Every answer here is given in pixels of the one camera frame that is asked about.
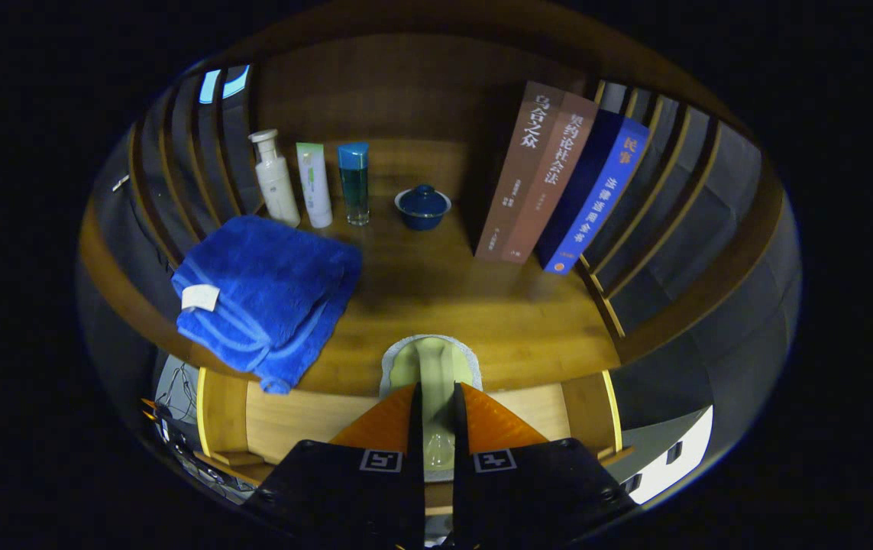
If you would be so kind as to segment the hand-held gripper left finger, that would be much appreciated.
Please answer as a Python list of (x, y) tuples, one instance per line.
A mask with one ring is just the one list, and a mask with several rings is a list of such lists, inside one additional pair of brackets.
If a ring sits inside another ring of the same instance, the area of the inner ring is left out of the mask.
[(303, 439), (243, 505), (286, 549), (422, 549), (422, 387), (394, 390), (331, 441)]

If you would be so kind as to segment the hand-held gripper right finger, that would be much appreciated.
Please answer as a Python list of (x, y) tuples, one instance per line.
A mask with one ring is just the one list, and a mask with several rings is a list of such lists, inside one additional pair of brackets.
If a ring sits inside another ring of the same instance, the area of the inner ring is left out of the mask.
[(587, 549), (639, 505), (575, 438), (548, 441), (470, 384), (453, 395), (457, 549)]

